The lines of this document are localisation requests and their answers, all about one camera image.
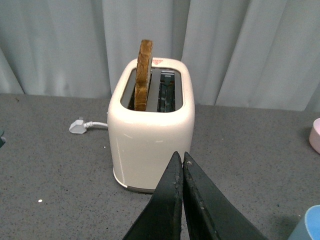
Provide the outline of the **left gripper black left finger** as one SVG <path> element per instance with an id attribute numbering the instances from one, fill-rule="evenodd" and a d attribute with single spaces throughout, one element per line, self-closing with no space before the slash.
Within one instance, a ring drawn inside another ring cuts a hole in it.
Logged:
<path id="1" fill-rule="evenodd" d="M 125 240 L 179 240 L 182 231 L 184 174 L 174 152 L 149 203 L 123 237 Z"/>

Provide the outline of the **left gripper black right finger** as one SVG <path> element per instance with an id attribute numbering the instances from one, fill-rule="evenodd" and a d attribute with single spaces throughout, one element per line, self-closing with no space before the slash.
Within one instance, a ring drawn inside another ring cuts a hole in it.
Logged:
<path id="1" fill-rule="evenodd" d="M 184 153 L 183 175 L 183 204 L 191 240 L 266 239 L 187 152 Z"/>

